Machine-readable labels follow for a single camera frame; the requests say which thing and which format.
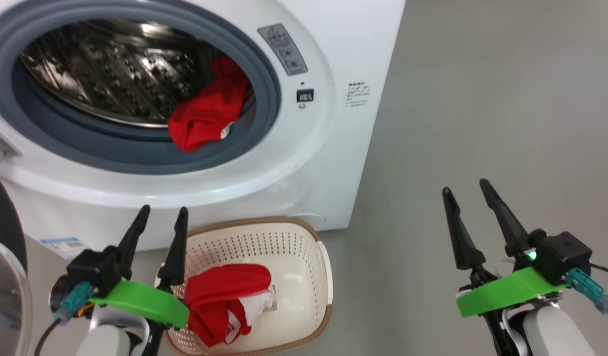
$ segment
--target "gray floor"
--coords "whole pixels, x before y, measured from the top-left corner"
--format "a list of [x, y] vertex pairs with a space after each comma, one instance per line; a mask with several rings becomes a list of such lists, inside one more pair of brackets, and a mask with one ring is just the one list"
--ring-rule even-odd
[[[508, 273], [480, 178], [529, 229], [570, 230], [608, 266], [608, 0], [409, 0], [350, 228], [323, 234], [333, 318], [286, 354], [493, 355], [483, 321], [456, 309], [467, 273], [440, 200], [450, 185], [486, 266]], [[30, 245], [35, 345], [65, 262]], [[139, 253], [135, 279], [162, 257]], [[575, 293], [562, 307], [608, 356], [608, 315]], [[57, 329], [45, 355], [72, 355], [86, 328]]]

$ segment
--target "white basket handle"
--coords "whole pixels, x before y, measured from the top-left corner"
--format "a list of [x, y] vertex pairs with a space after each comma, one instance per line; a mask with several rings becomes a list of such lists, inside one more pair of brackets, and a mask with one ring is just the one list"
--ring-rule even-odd
[[331, 268], [331, 259], [328, 257], [326, 246], [322, 241], [318, 241], [319, 249], [324, 257], [324, 269], [326, 270], [326, 281], [328, 282], [328, 304], [333, 304], [333, 269]]

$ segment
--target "beige plastic basket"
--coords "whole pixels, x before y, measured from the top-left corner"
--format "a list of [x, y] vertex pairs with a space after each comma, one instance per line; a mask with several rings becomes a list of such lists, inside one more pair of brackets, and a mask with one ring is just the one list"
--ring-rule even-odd
[[[180, 355], [272, 354], [317, 338], [333, 304], [333, 273], [326, 247], [312, 227], [293, 218], [252, 219], [192, 230], [187, 237], [186, 281], [212, 267], [253, 263], [266, 266], [275, 286], [277, 310], [258, 316], [248, 335], [208, 348], [189, 330], [168, 331]], [[185, 297], [186, 284], [173, 288]]]

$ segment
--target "green plastic strip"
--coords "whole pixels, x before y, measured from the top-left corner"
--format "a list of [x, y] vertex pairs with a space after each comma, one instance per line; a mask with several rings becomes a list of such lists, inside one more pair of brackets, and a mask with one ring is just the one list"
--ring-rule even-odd
[[186, 328], [189, 318], [189, 309], [174, 295], [137, 282], [120, 281], [106, 298], [93, 297], [89, 301], [179, 329]]
[[514, 306], [566, 287], [566, 284], [553, 286], [534, 268], [526, 267], [460, 295], [456, 301], [462, 317], [470, 317]]

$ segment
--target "blue cable connector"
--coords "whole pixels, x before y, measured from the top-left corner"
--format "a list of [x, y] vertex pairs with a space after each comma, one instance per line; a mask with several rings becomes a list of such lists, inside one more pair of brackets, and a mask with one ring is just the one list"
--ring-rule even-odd
[[565, 282], [575, 291], [591, 300], [599, 312], [602, 314], [608, 313], [608, 295], [605, 294], [605, 290], [580, 268], [571, 269], [565, 278]]
[[89, 282], [80, 282], [78, 285], [60, 302], [60, 308], [53, 313], [53, 320], [60, 319], [60, 325], [65, 325], [78, 309], [84, 307], [89, 298], [93, 296], [93, 286]]

